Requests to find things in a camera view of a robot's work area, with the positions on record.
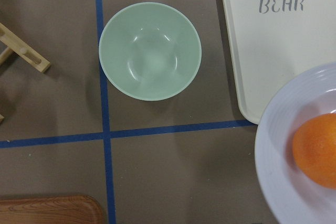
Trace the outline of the orange fruit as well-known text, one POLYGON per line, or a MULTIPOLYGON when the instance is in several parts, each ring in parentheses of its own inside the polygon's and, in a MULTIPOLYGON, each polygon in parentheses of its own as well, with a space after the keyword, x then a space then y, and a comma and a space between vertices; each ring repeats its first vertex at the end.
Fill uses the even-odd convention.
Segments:
POLYGON ((293 136, 292 153, 296 165, 308 178, 335 189, 335 114, 304 122, 293 136))

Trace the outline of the cream bear tray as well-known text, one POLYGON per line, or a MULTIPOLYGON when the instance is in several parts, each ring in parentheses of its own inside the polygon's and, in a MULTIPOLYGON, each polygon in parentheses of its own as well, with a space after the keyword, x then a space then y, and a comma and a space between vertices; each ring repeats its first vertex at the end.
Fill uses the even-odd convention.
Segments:
POLYGON ((335 0, 223 0, 238 106, 258 124, 276 92, 335 61, 335 0))

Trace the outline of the brown wooden tray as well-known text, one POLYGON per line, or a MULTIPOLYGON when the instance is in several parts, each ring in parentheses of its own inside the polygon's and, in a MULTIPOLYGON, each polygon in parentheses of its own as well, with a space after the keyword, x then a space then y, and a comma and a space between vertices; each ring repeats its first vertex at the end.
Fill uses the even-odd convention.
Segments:
POLYGON ((88 195, 1 200, 1 223, 106 223, 99 203, 88 195))

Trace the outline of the mint green bowl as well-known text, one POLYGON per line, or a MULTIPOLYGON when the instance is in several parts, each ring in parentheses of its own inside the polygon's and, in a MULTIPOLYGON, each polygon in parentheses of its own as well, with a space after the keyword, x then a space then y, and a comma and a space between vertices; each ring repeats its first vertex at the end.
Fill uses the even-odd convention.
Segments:
POLYGON ((179 10, 144 2, 117 12, 99 41, 101 68, 122 93, 160 101, 185 90, 202 61, 202 46, 192 22, 179 10))

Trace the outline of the white round plate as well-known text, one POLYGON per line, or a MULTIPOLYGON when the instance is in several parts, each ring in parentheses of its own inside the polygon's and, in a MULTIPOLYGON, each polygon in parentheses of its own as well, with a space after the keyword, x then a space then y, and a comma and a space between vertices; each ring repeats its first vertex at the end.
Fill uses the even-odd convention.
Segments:
POLYGON ((304 122, 335 112, 335 64, 314 67, 284 85, 267 105, 255 139, 262 193, 279 223, 335 223, 335 190, 295 164, 292 137, 304 122))

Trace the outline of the wooden dish rack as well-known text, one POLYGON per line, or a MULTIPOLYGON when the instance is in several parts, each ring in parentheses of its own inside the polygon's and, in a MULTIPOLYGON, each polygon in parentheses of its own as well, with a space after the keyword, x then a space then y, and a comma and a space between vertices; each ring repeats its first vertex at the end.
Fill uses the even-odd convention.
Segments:
POLYGON ((51 66, 51 63, 47 59, 3 24, 1 24, 1 42, 6 45, 4 51, 1 52, 1 64, 3 64, 12 53, 16 53, 41 73, 47 71, 51 66))

